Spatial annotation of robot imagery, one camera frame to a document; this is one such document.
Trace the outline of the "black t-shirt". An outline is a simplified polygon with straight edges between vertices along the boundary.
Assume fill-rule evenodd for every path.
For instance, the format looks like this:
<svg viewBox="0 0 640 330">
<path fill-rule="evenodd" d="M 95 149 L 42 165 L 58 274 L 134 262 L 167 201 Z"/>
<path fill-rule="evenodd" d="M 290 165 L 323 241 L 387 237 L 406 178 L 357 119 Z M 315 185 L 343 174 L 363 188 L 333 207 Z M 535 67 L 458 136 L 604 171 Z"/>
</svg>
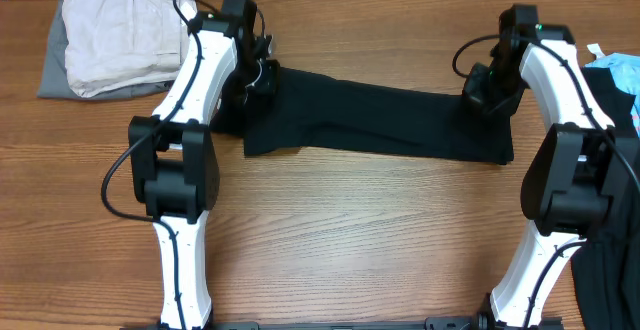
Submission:
<svg viewBox="0 0 640 330">
<path fill-rule="evenodd" d="M 325 147 L 505 165 L 510 121 L 472 113 L 460 95 L 409 91 L 284 68 L 272 96 L 228 95 L 212 131 L 241 137 L 244 153 Z"/>
</svg>

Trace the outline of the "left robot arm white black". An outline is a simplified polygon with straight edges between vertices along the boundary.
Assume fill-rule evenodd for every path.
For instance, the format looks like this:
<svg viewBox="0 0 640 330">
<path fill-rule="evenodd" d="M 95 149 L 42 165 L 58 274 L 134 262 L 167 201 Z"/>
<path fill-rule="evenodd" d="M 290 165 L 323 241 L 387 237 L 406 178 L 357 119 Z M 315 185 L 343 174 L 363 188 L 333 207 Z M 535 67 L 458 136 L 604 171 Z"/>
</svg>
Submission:
<svg viewBox="0 0 640 330">
<path fill-rule="evenodd" d="M 279 64 L 253 0 L 223 0 L 197 11 L 175 0 L 188 51 L 162 103 L 128 128 L 134 194 L 146 208 L 161 254 L 164 300 L 159 329 L 206 329 L 213 303 L 206 284 L 207 218 L 219 191 L 211 138 L 218 115 L 255 109 L 278 88 Z"/>
</svg>

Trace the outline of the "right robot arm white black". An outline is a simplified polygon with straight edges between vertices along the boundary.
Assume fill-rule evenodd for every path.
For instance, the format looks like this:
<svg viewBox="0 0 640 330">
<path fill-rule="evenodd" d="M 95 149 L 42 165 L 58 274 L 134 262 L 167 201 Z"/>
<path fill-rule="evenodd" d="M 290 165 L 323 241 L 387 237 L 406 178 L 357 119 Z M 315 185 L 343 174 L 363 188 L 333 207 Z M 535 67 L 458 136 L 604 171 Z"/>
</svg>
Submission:
<svg viewBox="0 0 640 330">
<path fill-rule="evenodd" d="M 533 5 L 499 17 L 492 62 L 465 75 L 463 98 L 486 118 L 513 115 L 533 91 L 546 136 L 521 186 L 528 222 L 506 274 L 487 294 L 469 329 L 560 329 L 542 309 L 565 265 L 618 212 L 626 187 L 638 184 L 633 135 L 617 131 L 577 61 L 565 25 L 543 25 Z"/>
</svg>

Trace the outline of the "light blue garment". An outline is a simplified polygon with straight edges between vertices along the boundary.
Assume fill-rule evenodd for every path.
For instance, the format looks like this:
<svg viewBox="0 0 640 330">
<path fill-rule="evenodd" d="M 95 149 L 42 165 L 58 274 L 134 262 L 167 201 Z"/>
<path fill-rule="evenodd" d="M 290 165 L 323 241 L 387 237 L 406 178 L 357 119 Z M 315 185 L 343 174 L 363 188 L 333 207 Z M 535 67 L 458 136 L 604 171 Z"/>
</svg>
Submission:
<svg viewBox="0 0 640 330">
<path fill-rule="evenodd" d="M 587 45 L 595 60 L 587 67 L 609 69 L 616 87 L 634 96 L 630 111 L 636 132 L 639 132 L 639 57 L 635 55 L 611 53 L 605 55 L 598 43 Z"/>
</svg>

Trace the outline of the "beige folded trousers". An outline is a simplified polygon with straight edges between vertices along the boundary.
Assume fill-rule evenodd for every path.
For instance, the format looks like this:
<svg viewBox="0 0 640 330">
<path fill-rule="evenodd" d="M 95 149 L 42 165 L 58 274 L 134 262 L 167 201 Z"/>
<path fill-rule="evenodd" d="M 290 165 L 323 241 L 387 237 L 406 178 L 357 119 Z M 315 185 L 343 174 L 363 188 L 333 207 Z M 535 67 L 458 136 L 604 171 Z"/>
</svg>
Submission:
<svg viewBox="0 0 640 330">
<path fill-rule="evenodd" d="M 178 0 L 193 14 L 193 0 Z M 175 79 L 189 46 L 173 0 L 63 0 L 69 87 L 91 98 Z"/>
</svg>

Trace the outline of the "grey folded garment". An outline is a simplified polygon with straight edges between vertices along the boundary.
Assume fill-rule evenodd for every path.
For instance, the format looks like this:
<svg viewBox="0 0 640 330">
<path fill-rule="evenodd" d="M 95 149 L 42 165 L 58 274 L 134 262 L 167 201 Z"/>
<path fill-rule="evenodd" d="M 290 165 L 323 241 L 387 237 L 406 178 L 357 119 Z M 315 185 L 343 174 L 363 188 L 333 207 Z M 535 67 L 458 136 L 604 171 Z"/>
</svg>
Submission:
<svg viewBox="0 0 640 330">
<path fill-rule="evenodd" d="M 37 92 L 38 98 L 112 101 L 149 96 L 167 92 L 170 89 L 173 82 L 165 81 L 125 86 L 88 98 L 77 95 L 71 90 L 67 80 L 65 50 L 68 46 L 68 38 L 62 18 L 62 4 L 63 0 L 58 0 L 56 12 L 49 29 L 43 71 Z"/>
</svg>

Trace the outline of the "black garment pile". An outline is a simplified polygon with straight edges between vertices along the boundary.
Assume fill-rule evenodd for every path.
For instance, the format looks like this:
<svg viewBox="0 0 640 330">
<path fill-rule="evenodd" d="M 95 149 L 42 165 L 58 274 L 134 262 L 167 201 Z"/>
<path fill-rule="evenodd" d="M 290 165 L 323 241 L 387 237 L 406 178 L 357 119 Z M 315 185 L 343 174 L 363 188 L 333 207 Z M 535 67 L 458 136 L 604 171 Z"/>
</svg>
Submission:
<svg viewBox="0 0 640 330">
<path fill-rule="evenodd" d="M 584 67 L 582 73 L 616 131 L 635 137 L 631 115 L 635 97 L 618 89 L 606 68 Z M 630 184 L 619 212 L 600 229 L 595 241 L 571 259 L 576 299 L 586 329 L 639 328 L 639 244 L 630 242 L 638 230 L 639 195 Z"/>
</svg>

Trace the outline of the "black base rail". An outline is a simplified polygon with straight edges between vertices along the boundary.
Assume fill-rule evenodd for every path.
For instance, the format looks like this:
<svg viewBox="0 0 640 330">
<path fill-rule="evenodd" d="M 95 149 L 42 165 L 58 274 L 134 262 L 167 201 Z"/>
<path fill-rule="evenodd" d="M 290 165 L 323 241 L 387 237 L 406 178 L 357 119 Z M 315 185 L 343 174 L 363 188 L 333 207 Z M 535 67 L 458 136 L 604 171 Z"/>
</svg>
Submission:
<svg viewBox="0 0 640 330">
<path fill-rule="evenodd" d="M 204 330 L 473 330 L 508 329 L 520 327 L 503 323 L 490 324 L 479 315 L 475 319 L 463 317 L 429 317 L 422 321 L 355 322 L 355 323 L 300 323 L 300 324 L 259 324 L 257 322 L 209 322 Z"/>
</svg>

